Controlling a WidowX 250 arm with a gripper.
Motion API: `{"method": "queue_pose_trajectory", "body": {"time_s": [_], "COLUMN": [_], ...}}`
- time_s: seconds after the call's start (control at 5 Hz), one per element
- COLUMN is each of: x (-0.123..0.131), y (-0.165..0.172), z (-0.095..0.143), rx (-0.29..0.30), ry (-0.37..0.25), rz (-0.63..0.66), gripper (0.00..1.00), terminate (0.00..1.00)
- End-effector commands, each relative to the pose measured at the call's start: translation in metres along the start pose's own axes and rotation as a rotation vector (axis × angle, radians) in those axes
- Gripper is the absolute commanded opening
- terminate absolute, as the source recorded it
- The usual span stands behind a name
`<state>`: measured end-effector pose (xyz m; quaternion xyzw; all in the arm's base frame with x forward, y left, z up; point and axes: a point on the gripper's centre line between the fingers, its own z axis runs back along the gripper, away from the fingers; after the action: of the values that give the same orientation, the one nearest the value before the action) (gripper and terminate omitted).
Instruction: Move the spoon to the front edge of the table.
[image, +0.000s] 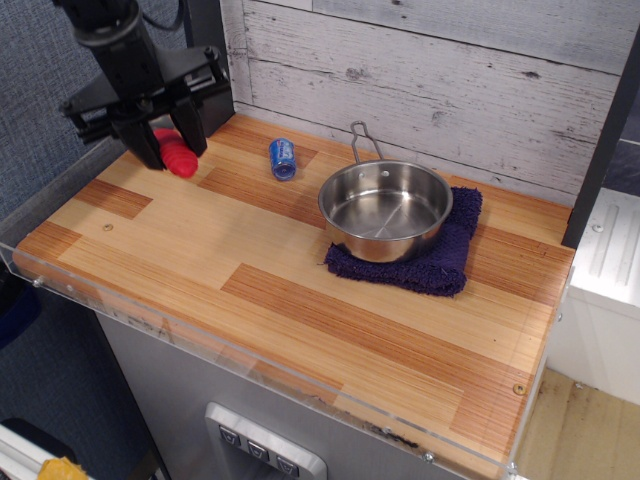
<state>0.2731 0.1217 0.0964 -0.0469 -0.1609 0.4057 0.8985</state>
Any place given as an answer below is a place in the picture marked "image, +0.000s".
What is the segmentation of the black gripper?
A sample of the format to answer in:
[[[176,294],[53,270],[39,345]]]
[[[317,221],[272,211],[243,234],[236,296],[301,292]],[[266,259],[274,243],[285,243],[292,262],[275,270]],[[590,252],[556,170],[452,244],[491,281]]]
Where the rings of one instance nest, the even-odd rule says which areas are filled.
[[[142,24],[75,26],[73,34],[101,69],[60,106],[83,142],[112,136],[147,168],[165,170],[150,122],[168,115],[196,156],[205,152],[203,102],[230,87],[216,47],[164,49]]]

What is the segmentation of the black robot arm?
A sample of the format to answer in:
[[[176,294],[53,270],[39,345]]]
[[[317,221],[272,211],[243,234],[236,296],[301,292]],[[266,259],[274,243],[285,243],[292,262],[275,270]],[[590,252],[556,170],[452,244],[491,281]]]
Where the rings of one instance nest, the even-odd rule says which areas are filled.
[[[86,143],[111,136],[148,168],[190,178],[207,148],[201,109],[229,90],[214,46],[154,44],[135,1],[60,1],[76,41],[101,72],[61,105]]]

